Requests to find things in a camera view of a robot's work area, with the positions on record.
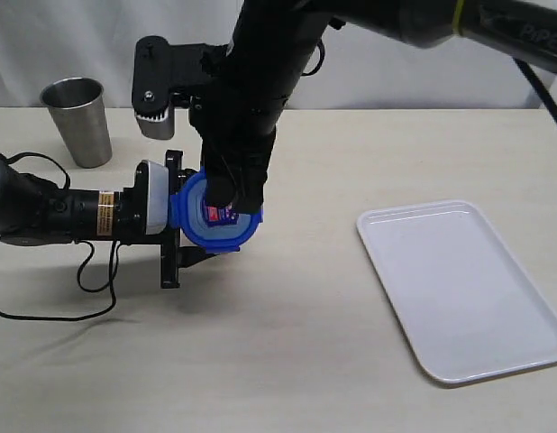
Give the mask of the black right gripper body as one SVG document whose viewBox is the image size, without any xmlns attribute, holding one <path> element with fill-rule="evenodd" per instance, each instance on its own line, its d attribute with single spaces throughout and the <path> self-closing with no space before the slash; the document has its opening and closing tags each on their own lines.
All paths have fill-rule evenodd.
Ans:
<svg viewBox="0 0 557 433">
<path fill-rule="evenodd" d="M 286 105 L 286 40 L 235 36 L 225 45 L 139 39 L 134 49 L 134 114 L 184 107 L 202 139 L 205 171 L 264 168 Z"/>
</svg>

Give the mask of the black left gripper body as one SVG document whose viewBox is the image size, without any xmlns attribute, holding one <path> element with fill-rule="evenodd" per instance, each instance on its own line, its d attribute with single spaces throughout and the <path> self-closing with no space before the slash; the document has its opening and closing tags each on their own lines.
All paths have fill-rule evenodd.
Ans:
<svg viewBox="0 0 557 433">
<path fill-rule="evenodd" d="M 180 230 L 172 221 L 171 197 L 185 178 L 183 152 L 168 150 L 163 163 L 142 160 L 133 185 L 118 193 L 114 205 L 114 239 L 127 245 L 160 248 L 160 286 L 176 289 Z"/>
</svg>

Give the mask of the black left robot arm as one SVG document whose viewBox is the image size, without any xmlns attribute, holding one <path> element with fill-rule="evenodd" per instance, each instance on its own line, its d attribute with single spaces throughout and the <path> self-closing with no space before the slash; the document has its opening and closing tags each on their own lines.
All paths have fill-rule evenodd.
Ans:
<svg viewBox="0 0 557 433">
<path fill-rule="evenodd" d="M 164 289 L 179 285 L 178 271 L 211 258 L 200 246 L 183 246 L 169 226 L 169 195 L 193 175 L 181 167 L 183 153 L 167 151 L 163 164 L 138 163 L 131 187 L 121 191 L 72 189 L 14 169 L 26 152 L 0 153 L 0 241 L 15 246 L 85 241 L 157 245 Z"/>
</svg>

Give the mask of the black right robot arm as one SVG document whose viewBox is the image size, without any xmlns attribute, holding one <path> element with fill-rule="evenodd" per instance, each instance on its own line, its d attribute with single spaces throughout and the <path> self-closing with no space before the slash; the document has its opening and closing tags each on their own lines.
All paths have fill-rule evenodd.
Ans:
<svg viewBox="0 0 557 433">
<path fill-rule="evenodd" d="M 137 41 L 132 109 L 142 134 L 172 138 L 174 110 L 186 106 L 203 144 L 207 204 L 258 212 L 278 120 L 326 29 L 348 23 L 423 49 L 460 36 L 557 75 L 557 6 L 246 1 L 225 45 Z"/>
</svg>

